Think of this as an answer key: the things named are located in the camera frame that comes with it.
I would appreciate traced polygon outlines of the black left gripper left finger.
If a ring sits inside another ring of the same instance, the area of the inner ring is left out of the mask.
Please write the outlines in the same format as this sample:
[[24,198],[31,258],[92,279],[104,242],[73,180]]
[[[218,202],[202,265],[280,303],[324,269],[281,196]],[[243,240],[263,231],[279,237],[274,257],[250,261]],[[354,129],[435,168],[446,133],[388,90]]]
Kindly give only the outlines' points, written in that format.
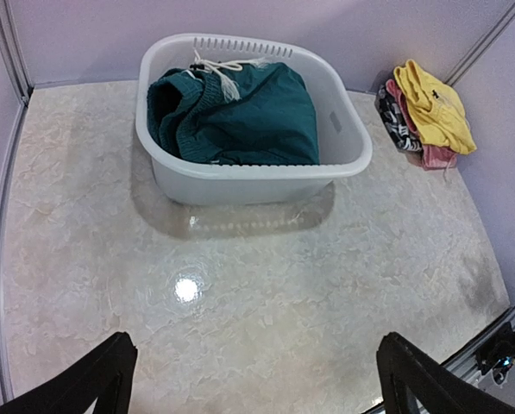
[[137,349],[116,332],[62,373],[0,406],[0,413],[127,413]]

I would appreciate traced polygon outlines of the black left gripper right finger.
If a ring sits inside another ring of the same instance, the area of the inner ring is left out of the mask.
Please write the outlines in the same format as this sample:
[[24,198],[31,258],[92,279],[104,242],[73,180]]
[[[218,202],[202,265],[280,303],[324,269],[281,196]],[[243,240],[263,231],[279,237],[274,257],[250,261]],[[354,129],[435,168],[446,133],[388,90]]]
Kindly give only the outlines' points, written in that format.
[[396,332],[376,353],[386,413],[515,413],[515,408],[457,378]]

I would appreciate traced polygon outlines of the white plastic laundry basket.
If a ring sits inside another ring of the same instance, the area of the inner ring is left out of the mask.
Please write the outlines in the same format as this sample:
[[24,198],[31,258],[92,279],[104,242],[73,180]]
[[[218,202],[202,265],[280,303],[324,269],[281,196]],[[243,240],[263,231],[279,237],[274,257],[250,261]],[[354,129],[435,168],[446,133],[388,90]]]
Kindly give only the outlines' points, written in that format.
[[[317,166],[212,166],[181,160],[149,134],[147,95],[166,70],[187,67],[200,53],[217,61],[264,58],[284,62],[304,80],[317,112]],[[373,145],[336,70],[315,53],[291,44],[235,35],[184,33],[155,42],[143,55],[135,111],[139,142],[154,179],[172,200],[191,205],[267,204],[312,197],[334,179],[369,165]]]

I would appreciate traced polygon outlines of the pink folded garment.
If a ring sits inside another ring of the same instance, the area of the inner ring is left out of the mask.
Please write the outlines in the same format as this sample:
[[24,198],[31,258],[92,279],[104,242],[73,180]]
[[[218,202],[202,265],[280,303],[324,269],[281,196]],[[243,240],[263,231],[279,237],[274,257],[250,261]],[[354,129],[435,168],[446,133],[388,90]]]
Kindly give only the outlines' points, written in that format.
[[[419,139],[418,128],[416,127],[415,122],[411,119],[406,97],[402,90],[400,90],[396,81],[389,79],[386,82],[386,90],[395,98],[410,134],[414,138]],[[456,167],[457,154],[449,147],[423,145],[422,151],[422,167],[425,170],[449,169]]]

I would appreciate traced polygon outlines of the yellow folded shorts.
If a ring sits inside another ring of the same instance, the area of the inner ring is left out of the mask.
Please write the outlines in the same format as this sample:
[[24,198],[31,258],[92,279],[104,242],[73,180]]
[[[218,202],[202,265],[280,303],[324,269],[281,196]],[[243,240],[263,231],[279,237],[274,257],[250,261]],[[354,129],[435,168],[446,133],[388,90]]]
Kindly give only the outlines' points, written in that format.
[[423,144],[448,147],[463,155],[477,149],[462,101],[452,87],[414,60],[395,67],[393,76]]

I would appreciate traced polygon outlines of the black white patterned garment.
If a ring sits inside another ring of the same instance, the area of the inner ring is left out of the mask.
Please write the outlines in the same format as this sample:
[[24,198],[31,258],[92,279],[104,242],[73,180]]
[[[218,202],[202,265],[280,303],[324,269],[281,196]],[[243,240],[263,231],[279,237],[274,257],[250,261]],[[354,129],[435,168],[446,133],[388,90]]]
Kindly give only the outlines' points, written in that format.
[[408,114],[399,105],[396,91],[389,79],[379,88],[376,97],[376,108],[380,114],[387,133],[399,151],[421,153],[422,143],[407,122]]

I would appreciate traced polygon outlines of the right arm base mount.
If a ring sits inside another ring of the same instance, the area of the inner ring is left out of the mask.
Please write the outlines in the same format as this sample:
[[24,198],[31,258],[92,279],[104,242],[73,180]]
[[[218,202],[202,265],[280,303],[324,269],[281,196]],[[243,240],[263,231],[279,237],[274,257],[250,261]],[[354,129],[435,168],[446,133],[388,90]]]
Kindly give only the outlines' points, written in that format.
[[477,350],[475,359],[482,375],[491,372],[497,385],[505,381],[515,364],[515,330],[509,322]]

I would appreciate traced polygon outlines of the left aluminium frame post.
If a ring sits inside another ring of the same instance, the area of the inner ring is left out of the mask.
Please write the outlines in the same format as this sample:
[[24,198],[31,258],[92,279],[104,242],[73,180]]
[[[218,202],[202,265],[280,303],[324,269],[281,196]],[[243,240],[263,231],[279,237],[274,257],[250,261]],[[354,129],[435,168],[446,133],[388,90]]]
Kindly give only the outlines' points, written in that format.
[[0,0],[0,54],[19,102],[28,107],[34,86],[22,56],[9,1]]

